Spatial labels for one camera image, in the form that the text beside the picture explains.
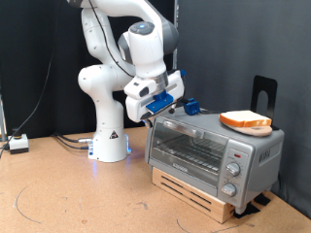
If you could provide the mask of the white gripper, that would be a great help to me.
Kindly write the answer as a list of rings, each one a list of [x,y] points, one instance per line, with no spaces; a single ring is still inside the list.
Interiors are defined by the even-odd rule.
[[[176,70],[170,75],[163,74],[157,79],[141,79],[135,77],[124,88],[127,95],[125,105],[128,117],[139,122],[147,119],[147,127],[156,125],[156,115],[167,110],[184,95],[184,70]]]

